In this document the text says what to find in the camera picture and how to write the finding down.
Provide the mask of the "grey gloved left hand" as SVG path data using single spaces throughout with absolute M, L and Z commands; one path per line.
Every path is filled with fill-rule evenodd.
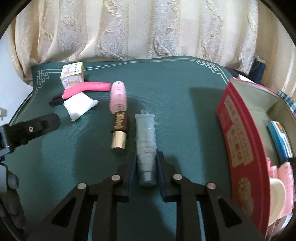
M 26 218 L 20 197 L 17 192 L 19 178 L 1 163 L 1 218 L 9 218 L 12 224 L 20 229 L 26 229 Z

